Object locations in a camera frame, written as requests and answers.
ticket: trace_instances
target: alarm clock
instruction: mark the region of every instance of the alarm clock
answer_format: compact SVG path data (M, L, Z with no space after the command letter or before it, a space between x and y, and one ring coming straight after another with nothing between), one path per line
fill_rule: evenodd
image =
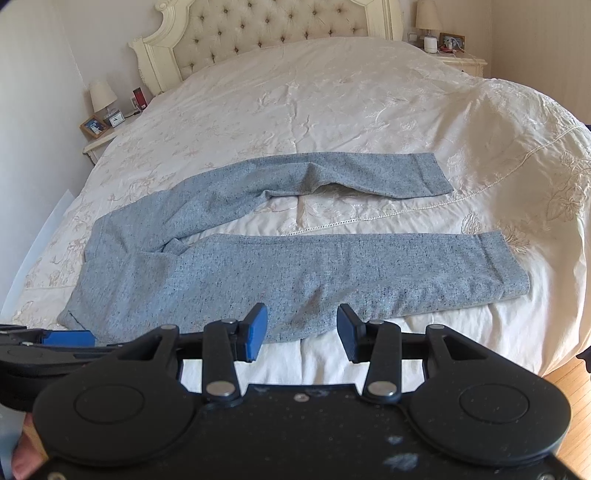
M113 128L115 128L117 125L122 124L123 122L125 122L125 117L123 116L123 114L120 111L117 111L116 113L114 113L113 115L111 115L107 121L109 122L109 125L112 126Z

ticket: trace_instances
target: table lamp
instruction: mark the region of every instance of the table lamp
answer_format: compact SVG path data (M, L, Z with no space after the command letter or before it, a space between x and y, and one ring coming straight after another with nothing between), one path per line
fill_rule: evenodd
M437 39L431 35L432 30L443 30L439 20L439 12L435 0L418 0L417 4L417 28L427 30L425 37L425 51L437 53Z
M103 108L107 109L104 118L116 112L115 109L111 108L111 105L116 102L117 96L106 81L95 80L90 84L90 98L95 113L100 112Z

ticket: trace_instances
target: white bedspread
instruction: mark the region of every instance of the white bedspread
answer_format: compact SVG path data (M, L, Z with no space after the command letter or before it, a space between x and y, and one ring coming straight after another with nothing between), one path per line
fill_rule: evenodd
M590 132L527 87L470 77L377 38L248 52L156 98L92 171L30 272L15 322L55 327L98 217L210 168L312 151L434 152L456 191L393 201L332 187L274 199L206 234L501 229L530 275L528 296L395 321L410 332L444 323L540 374L589 346ZM265 345L256 364L237 368L243 385L361 385L367 366L347 362L335 331ZM406 370L406 390L421 381L418 372L416 364ZM186 366L184 382L199 387L198 365Z

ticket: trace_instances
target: metal bolt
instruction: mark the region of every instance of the metal bolt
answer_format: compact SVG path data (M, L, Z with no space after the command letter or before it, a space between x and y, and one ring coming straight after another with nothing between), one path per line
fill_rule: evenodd
M304 402L308 401L309 399L310 399L310 397L308 395L306 395L305 393L297 393L294 395L294 400L296 402L304 403Z
M219 380L217 382L211 382L205 387L205 391L214 397L229 397L236 391L236 387L230 382L225 380Z
M368 385L368 392L376 397L391 397L398 390L398 387L392 382L377 381Z

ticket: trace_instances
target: wooden floor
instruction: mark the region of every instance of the wooden floor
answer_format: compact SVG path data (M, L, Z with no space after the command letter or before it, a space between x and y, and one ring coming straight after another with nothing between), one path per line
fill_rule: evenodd
M581 478L591 480L591 381L585 362L575 358L546 379L562 390L573 410L558 457Z

